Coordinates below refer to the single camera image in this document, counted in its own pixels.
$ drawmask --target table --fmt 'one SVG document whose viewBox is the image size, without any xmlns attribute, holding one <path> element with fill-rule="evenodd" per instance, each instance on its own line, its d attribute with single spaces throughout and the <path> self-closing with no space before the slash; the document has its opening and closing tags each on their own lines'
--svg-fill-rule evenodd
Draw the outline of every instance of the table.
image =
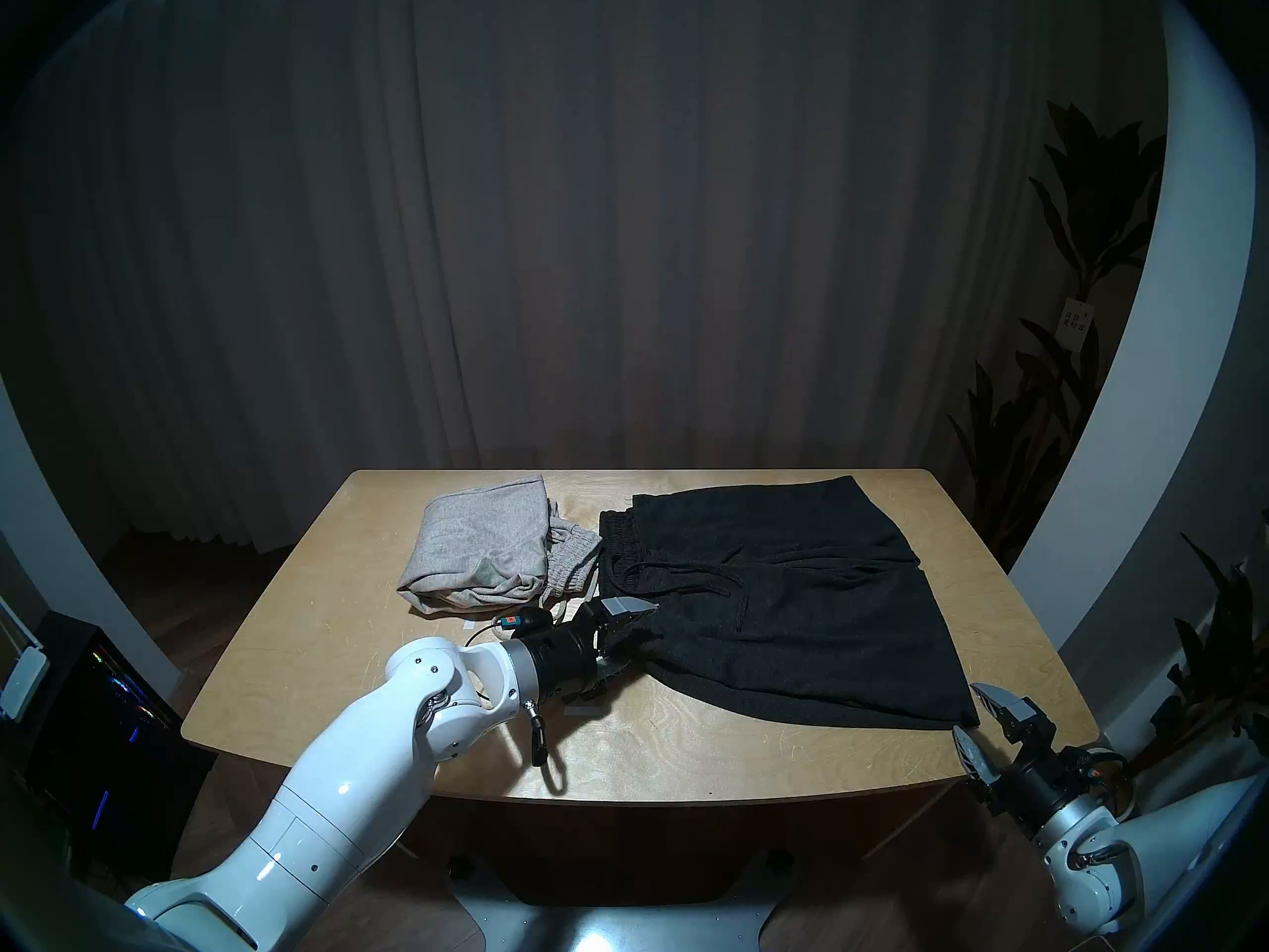
<svg viewBox="0 0 1269 952">
<path fill-rule="evenodd" d="M 181 727 L 192 741 L 289 767 L 339 712 L 383 682 L 405 642 L 462 644 L 461 618 L 419 616 L 396 593 L 426 503 L 529 471 L 358 471 L 296 546 L 226 649 Z M 853 475 L 921 560 L 971 682 L 1030 696 L 1057 725 L 1055 748 L 1096 724 L 1062 660 L 995 559 L 934 477 L 920 470 L 543 471 L 561 514 L 595 528 L 634 494 Z M 483 637 L 492 638 L 491 633 Z M 879 792 L 961 777 L 945 731 L 773 724 L 676 693 L 636 669 L 598 716 L 548 701 L 546 769 L 528 763 L 527 720 L 440 765 L 434 793 L 466 798 L 698 805 Z M 982 726 L 1014 750 L 994 721 Z"/>
</svg>

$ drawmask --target black sweatpants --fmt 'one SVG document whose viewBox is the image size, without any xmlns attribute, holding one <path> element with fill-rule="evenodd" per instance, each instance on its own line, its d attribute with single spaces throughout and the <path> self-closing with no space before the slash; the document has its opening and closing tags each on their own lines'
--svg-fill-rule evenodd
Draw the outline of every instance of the black sweatpants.
<svg viewBox="0 0 1269 952">
<path fill-rule="evenodd" d="M 916 555 L 853 477 L 637 495 L 599 533 L 600 593 L 660 605 L 622 650 L 671 689 L 789 724 L 977 725 Z"/>
</svg>

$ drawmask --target metal stand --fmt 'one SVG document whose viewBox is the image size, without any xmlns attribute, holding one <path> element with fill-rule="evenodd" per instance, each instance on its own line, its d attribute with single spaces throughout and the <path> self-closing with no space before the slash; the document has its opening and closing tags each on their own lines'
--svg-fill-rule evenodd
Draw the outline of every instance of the metal stand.
<svg viewBox="0 0 1269 952">
<path fill-rule="evenodd" d="M 485 933 L 486 952 L 755 952 L 768 915 L 793 886 L 793 858 L 760 853 L 717 901 L 664 908 L 536 908 L 485 863 L 458 858 L 449 890 Z"/>
</svg>

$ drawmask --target curtain fold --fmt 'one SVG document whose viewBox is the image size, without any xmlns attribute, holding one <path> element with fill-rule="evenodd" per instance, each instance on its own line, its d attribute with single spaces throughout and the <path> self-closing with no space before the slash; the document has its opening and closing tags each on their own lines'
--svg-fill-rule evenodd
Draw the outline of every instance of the curtain fold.
<svg viewBox="0 0 1269 952">
<path fill-rule="evenodd" d="M 292 542 L 359 467 L 954 480 L 1103 9 L 118 0 L 6 131 L 18 298 L 145 531 Z"/>
</svg>

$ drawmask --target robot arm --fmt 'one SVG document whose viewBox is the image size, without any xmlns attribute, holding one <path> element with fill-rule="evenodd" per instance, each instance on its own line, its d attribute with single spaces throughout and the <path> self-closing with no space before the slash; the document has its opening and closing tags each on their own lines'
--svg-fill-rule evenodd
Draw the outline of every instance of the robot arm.
<svg viewBox="0 0 1269 952">
<path fill-rule="evenodd" d="M 1216 784 L 1121 824 L 1089 788 L 1099 783 L 1099 760 L 1123 758 L 1071 746 L 1055 753 L 1057 730 L 1034 702 L 995 685 L 972 688 L 1022 749 L 997 768 L 953 727 L 970 788 L 994 815 L 1009 812 L 1041 850 L 1057 911 L 1081 934 L 1118 932 L 1152 911 L 1255 781 Z"/>
<path fill-rule="evenodd" d="M 534 720 L 534 764 L 544 763 L 537 699 L 602 682 L 609 633 L 655 609 L 631 598 L 596 599 L 570 625 L 516 628 L 506 642 L 411 641 L 388 660 L 387 680 L 308 745 L 221 866 L 146 887 L 127 906 L 199 952 L 293 947 L 401 836 L 431 795 L 438 763 L 522 708 Z"/>
</svg>

